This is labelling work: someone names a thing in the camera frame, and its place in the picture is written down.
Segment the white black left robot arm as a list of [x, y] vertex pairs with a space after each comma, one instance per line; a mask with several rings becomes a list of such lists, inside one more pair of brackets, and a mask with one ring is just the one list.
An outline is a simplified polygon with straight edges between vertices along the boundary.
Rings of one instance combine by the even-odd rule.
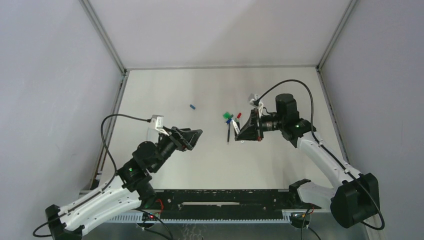
[[157, 200], [150, 184], [175, 151], [191, 151], [203, 131], [190, 128], [166, 128], [157, 143], [144, 141], [131, 159], [105, 184], [78, 200], [65, 205], [51, 205], [45, 210], [47, 225], [54, 240], [80, 240], [97, 226], [134, 209], [148, 209]]

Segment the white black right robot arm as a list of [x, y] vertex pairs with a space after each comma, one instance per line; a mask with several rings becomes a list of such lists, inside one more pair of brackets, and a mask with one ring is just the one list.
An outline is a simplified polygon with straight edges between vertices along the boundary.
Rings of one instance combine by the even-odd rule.
[[279, 131], [286, 141], [311, 159], [332, 185], [329, 188], [309, 179], [298, 180], [289, 186], [289, 192], [298, 201], [329, 210], [344, 228], [363, 224], [374, 215], [382, 215], [377, 178], [337, 159], [324, 145], [312, 123], [300, 117], [292, 94], [277, 95], [276, 111], [269, 114], [262, 113], [264, 105], [257, 94], [251, 94], [248, 102], [253, 109], [242, 128], [234, 126], [236, 141], [260, 142], [265, 132]]

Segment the black thin pen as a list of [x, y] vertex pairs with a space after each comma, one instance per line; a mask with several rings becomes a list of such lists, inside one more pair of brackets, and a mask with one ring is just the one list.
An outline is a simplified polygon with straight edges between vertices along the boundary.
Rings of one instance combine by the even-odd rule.
[[229, 144], [230, 143], [230, 138], [231, 138], [231, 126], [228, 123], [227, 124], [227, 134], [226, 134], [226, 143]]

